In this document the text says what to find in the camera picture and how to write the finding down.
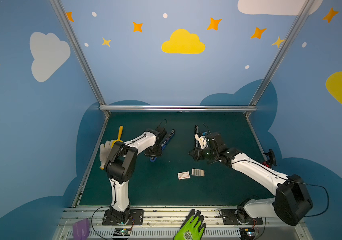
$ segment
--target yellow handle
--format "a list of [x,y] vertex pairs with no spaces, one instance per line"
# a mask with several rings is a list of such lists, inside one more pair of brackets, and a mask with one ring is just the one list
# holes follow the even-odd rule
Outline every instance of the yellow handle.
[[120,141],[120,138],[122,136],[122,132],[123,132],[123,126],[119,127],[119,135],[117,136],[117,140]]

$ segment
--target yellow tool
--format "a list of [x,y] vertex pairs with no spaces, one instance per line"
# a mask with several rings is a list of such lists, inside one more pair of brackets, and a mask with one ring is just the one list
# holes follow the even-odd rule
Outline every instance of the yellow tool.
[[119,135],[117,136],[117,140],[112,142],[111,148],[114,146],[115,142],[119,141],[119,142],[123,142],[120,140],[121,136],[122,136],[122,132],[123,132],[123,126],[119,127]]

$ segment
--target white glove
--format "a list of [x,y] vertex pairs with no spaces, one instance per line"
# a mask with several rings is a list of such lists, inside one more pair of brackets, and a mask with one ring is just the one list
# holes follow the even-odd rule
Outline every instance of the white glove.
[[112,139],[111,141],[107,141],[106,144],[104,143],[100,144],[100,161],[101,161],[100,169],[101,170],[104,170],[104,165],[106,164],[107,157],[109,153],[111,152],[111,145],[113,142],[114,140]]

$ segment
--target robotic arm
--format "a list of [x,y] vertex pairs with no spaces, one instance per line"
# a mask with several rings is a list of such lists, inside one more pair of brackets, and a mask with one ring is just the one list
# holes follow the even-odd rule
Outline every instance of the robotic arm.
[[161,156],[160,144],[166,134],[163,127],[157,127],[156,130],[147,129],[131,141],[115,142],[113,145],[104,169],[112,186],[112,203],[107,214],[114,223],[123,225],[128,222],[130,212],[128,181],[134,172],[138,154],[145,151],[145,156]]
[[203,159],[214,159],[239,171],[267,188],[275,197],[251,199],[238,206],[237,221],[246,224],[246,219],[258,217],[278,217],[288,225],[295,226],[313,207],[306,185],[298,175],[287,176],[274,171],[251,159],[245,153],[228,148],[218,133],[195,135],[200,140],[201,151],[196,155]]

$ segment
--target white cloud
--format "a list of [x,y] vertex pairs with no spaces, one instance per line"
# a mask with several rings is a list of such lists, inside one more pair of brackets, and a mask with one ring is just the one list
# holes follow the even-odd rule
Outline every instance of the white cloud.
[[68,43],[60,41],[53,33],[32,33],[29,47],[35,59],[32,63],[32,74],[39,82],[50,78],[71,55]]
[[[238,9],[245,14],[298,15],[306,0],[239,0]],[[323,0],[315,0],[310,14],[315,12]]]

